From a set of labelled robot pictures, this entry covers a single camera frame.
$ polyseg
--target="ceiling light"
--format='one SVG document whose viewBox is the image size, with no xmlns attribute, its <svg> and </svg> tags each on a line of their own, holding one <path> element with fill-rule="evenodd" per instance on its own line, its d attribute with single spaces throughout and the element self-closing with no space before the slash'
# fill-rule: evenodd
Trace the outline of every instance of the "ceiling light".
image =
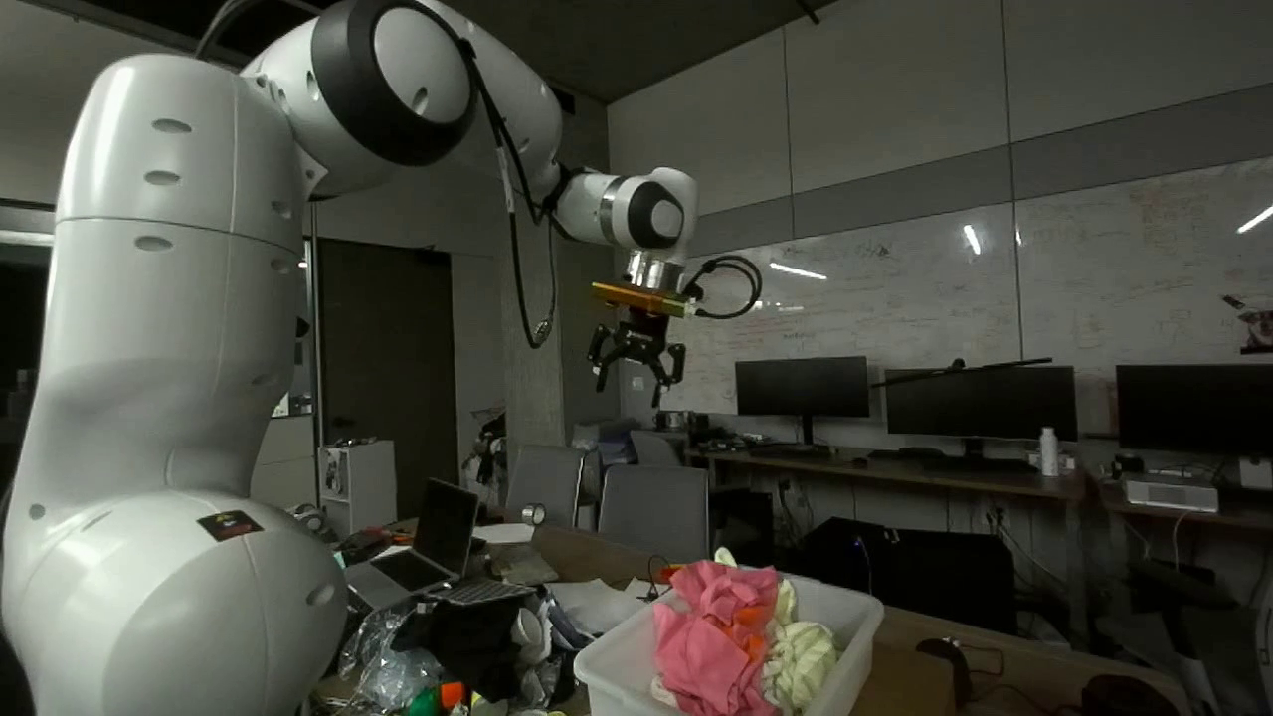
<svg viewBox="0 0 1273 716">
<path fill-rule="evenodd" d="M 790 263 L 767 263 L 773 271 L 781 275 L 794 275 L 794 279 L 807 279 L 807 283 L 827 283 L 827 275 L 819 271 L 807 271 L 807 267 L 790 267 Z"/>
<path fill-rule="evenodd" d="M 1251 225 L 1261 225 L 1261 221 L 1269 221 L 1269 220 L 1273 220 L 1273 205 L 1265 205 L 1261 214 L 1245 220 L 1245 221 L 1237 225 L 1237 233 L 1249 233 Z"/>
<path fill-rule="evenodd" d="M 981 254 L 981 237 L 980 237 L 980 229 L 969 221 L 961 221 L 961 242 L 968 242 L 969 254 Z"/>
</svg>

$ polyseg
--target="ceiling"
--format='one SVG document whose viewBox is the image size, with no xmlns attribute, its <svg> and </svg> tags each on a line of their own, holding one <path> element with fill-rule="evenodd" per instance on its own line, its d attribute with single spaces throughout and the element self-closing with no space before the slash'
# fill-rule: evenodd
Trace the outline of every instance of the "ceiling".
<svg viewBox="0 0 1273 716">
<path fill-rule="evenodd" d="M 222 0 L 33 0 L 196 46 Z M 248 60 L 332 0 L 248 0 L 214 55 Z M 445 0 L 519 50 L 555 92 L 611 103 L 831 0 Z"/>
</svg>

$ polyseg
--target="office chair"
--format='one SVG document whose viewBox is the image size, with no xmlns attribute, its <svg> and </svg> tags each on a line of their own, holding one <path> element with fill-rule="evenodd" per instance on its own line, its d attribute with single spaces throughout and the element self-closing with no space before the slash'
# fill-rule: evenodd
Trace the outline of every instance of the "office chair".
<svg viewBox="0 0 1273 716">
<path fill-rule="evenodd" d="M 704 559 L 713 532 L 708 469 L 603 469 L 596 532 L 641 544 L 656 559 Z"/>
<path fill-rule="evenodd" d="M 517 517 L 519 507 L 543 507 L 549 523 L 578 523 L 580 479 L 583 479 L 583 454 L 567 446 L 517 446 L 509 454 L 506 507 L 509 517 Z"/>
</svg>

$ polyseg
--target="keyboard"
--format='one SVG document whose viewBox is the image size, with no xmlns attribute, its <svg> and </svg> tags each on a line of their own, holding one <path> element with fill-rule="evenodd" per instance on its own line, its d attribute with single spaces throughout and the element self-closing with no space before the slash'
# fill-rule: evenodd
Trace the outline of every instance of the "keyboard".
<svg viewBox="0 0 1273 716">
<path fill-rule="evenodd" d="M 445 603 L 474 608 L 474 603 L 492 603 L 492 599 L 519 599 L 519 595 L 530 595 L 530 593 L 534 593 L 530 585 L 464 582 L 464 585 L 441 593 L 441 599 L 445 599 Z"/>
<path fill-rule="evenodd" d="M 794 460 L 827 460 L 831 446 L 805 446 L 805 440 L 757 440 L 749 446 L 752 458 L 794 458 Z"/>
<path fill-rule="evenodd" d="M 968 458 L 927 458 L 921 471 L 1033 471 L 1031 460 L 968 460 Z"/>
</svg>

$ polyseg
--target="bottle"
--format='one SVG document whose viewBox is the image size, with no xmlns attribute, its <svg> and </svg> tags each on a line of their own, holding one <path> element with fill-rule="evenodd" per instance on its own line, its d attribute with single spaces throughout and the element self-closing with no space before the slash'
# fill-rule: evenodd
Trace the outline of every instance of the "bottle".
<svg viewBox="0 0 1273 716">
<path fill-rule="evenodd" d="M 1062 446 L 1058 446 L 1058 434 L 1050 424 L 1043 424 L 1043 434 L 1037 434 L 1037 471 L 1043 477 L 1062 477 Z"/>
</svg>

